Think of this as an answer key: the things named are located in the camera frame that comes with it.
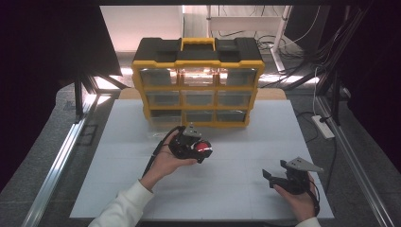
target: yellow storage organizer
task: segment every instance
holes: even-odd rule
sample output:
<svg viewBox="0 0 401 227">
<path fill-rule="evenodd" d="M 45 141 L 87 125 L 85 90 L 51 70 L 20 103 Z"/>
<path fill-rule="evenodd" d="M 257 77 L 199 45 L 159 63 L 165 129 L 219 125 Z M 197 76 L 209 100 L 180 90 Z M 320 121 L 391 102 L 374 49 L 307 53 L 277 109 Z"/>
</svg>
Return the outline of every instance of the yellow storage organizer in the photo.
<svg viewBox="0 0 401 227">
<path fill-rule="evenodd" d="M 253 38 L 144 38 L 131 68 L 149 122 L 246 127 L 265 64 Z"/>
</svg>

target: white wall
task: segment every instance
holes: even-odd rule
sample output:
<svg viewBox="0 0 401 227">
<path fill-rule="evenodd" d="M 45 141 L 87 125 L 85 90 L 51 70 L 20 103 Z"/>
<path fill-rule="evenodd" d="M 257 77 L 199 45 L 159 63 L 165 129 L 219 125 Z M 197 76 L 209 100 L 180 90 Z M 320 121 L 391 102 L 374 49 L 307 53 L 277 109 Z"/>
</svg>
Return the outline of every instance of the white wall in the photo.
<svg viewBox="0 0 401 227">
<path fill-rule="evenodd" d="M 144 37 L 177 40 L 183 34 L 182 6 L 102 6 L 116 52 L 136 51 Z"/>
</svg>

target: white sleeve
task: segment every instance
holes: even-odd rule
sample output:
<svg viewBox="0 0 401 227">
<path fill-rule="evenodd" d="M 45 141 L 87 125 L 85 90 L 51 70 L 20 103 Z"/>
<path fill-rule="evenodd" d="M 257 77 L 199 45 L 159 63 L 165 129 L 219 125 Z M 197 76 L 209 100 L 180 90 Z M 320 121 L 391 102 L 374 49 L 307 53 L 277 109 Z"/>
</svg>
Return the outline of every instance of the white sleeve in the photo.
<svg viewBox="0 0 401 227">
<path fill-rule="evenodd" d="M 106 206 L 89 227 L 135 226 L 142 217 L 144 207 L 152 198 L 153 194 L 136 181 L 130 189 L 120 191 L 117 198 Z"/>
<path fill-rule="evenodd" d="M 304 220 L 303 222 L 297 224 L 295 227 L 321 227 L 321 224 L 319 224 L 318 219 L 314 217 Z"/>
</svg>

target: aluminum rail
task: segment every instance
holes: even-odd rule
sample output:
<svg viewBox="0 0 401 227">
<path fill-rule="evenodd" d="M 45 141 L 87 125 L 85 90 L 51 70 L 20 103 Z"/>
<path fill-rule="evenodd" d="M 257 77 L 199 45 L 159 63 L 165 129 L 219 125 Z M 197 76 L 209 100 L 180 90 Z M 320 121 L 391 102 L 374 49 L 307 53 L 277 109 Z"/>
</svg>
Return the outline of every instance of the aluminum rail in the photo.
<svg viewBox="0 0 401 227">
<path fill-rule="evenodd" d="M 42 184 L 41 189 L 39 190 L 38 195 L 35 198 L 35 201 L 32 203 L 27 215 L 26 219 L 22 226 L 38 226 L 41 218 L 44 214 L 44 210 L 50 201 L 50 198 L 53 194 L 54 189 L 56 188 L 57 182 L 62 174 L 64 166 L 68 160 L 68 157 L 71 154 L 71 151 L 77 141 L 80 131 L 88 117 L 88 112 L 91 110 L 93 104 L 95 103 L 96 95 L 88 95 L 83 103 L 83 116 L 81 120 L 74 124 L 70 131 L 68 132 L 61 149 L 52 165 L 50 170 Z"/>
<path fill-rule="evenodd" d="M 330 108 L 327 101 L 320 96 L 317 97 L 317 101 L 323 110 L 324 115 L 330 115 Z M 350 143 L 348 142 L 342 128 L 337 126 L 337 124 L 329 118 L 328 121 L 332 126 L 332 130 L 334 134 L 337 136 L 338 140 L 344 151 L 345 159 L 347 160 L 351 170 L 354 172 L 355 177 L 357 178 L 357 182 L 359 183 L 360 188 L 362 189 L 363 194 L 365 195 L 368 203 L 371 205 L 373 212 L 377 218 L 381 227 L 390 227 L 394 226 L 392 219 L 385 207 L 383 200 L 380 199 L 380 196 L 377 194 L 375 187 L 373 186 L 372 182 L 369 180 L 363 166 L 361 165 L 360 161 L 358 160 L 354 150 L 352 149 Z"/>
</svg>

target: white paper sheet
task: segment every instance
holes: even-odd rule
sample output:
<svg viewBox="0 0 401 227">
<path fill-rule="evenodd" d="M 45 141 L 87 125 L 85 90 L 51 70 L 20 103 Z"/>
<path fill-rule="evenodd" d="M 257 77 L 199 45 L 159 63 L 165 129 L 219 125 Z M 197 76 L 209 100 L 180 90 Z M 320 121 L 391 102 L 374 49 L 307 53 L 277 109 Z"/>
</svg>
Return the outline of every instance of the white paper sheet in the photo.
<svg viewBox="0 0 401 227">
<path fill-rule="evenodd" d="M 286 178 L 280 160 L 312 162 L 288 100 L 257 100 L 246 128 L 198 128 L 211 142 L 202 164 L 183 166 L 159 181 L 144 210 L 147 220 L 269 220 L 294 218 L 262 176 L 265 168 Z M 141 100 L 116 100 L 71 218 L 94 218 L 142 173 L 155 146 Z M 318 218 L 333 218 L 321 182 Z"/>
</svg>

